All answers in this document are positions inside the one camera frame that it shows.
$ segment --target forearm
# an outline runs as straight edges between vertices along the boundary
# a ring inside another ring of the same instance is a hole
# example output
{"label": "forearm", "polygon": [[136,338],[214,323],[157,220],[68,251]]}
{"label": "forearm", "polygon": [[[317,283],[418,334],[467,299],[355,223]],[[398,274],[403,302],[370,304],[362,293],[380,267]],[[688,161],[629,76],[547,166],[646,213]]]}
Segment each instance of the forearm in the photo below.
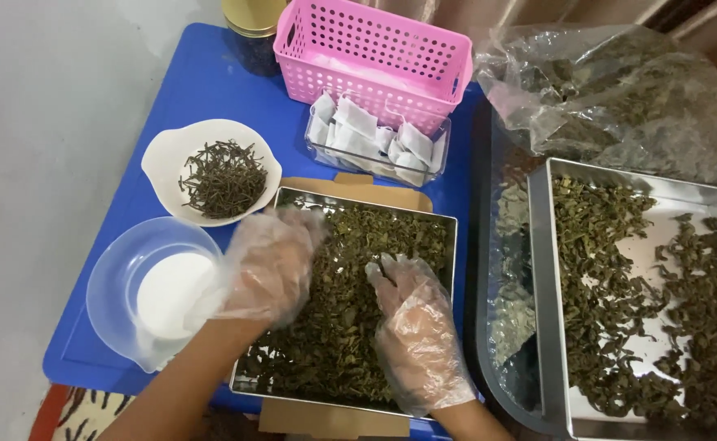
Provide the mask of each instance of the forearm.
{"label": "forearm", "polygon": [[455,441],[513,441],[513,436],[477,399],[432,410],[431,414]]}
{"label": "forearm", "polygon": [[189,439],[236,359],[267,326],[257,320],[207,321],[99,440]]}

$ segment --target curtain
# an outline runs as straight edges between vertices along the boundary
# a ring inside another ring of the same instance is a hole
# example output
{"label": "curtain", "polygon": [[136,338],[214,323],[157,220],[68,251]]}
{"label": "curtain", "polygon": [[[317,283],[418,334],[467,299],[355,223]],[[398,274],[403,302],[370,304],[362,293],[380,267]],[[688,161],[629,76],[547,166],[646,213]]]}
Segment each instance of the curtain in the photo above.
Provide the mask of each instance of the curtain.
{"label": "curtain", "polygon": [[354,0],[478,38],[492,27],[620,25],[665,32],[717,66],[717,0]]}

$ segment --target white bowl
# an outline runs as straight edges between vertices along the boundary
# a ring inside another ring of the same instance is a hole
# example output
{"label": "white bowl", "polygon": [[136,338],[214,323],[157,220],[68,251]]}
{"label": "white bowl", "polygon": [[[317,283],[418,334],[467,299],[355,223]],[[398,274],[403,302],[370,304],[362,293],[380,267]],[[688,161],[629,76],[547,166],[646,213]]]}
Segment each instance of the white bowl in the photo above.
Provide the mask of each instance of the white bowl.
{"label": "white bowl", "polygon": [[[187,192],[182,192],[179,188],[179,177],[186,179],[190,175],[189,167],[184,167],[184,163],[187,158],[203,149],[204,143],[211,145],[214,141],[227,142],[231,139],[245,148],[253,145],[255,158],[258,158],[260,165],[266,170],[266,190],[244,214],[227,219],[209,219],[202,216],[200,211],[182,205],[190,202],[190,198]],[[140,168],[151,181],[157,198],[168,213],[201,227],[233,224],[264,208],[274,197],[282,178],[282,166],[274,159],[271,148],[263,137],[246,125],[230,119],[207,119],[181,129],[163,130],[146,147],[146,153],[140,160]]]}

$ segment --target plastic glove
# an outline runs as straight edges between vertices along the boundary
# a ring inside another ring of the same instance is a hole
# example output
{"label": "plastic glove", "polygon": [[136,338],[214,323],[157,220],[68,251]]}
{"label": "plastic glove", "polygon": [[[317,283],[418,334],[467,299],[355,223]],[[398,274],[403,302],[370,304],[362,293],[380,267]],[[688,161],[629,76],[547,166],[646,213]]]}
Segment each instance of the plastic glove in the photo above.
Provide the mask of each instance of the plastic glove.
{"label": "plastic glove", "polygon": [[217,289],[187,314],[187,327],[207,319],[266,319],[290,324],[309,299],[314,251],[328,235],[323,213],[266,209],[236,227],[220,262]]}
{"label": "plastic glove", "polygon": [[383,254],[381,264],[388,278],[375,263],[365,271],[386,316],[375,349],[399,407],[422,417],[475,399],[447,292],[429,265],[403,254]]}

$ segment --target cardboard box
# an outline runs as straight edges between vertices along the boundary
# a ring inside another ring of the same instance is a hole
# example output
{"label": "cardboard box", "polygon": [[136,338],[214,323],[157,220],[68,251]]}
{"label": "cardboard box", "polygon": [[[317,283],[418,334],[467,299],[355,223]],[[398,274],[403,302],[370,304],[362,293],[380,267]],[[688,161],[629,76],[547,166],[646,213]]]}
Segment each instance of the cardboard box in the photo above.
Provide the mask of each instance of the cardboard box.
{"label": "cardboard box", "polygon": [[[432,201],[412,188],[373,185],[370,175],[337,174],[334,180],[285,177],[280,185],[305,192],[347,198],[366,203],[432,212]],[[310,435],[318,439],[356,439],[359,436],[410,435],[405,416],[348,409],[328,404],[264,398],[260,411],[261,432]]]}

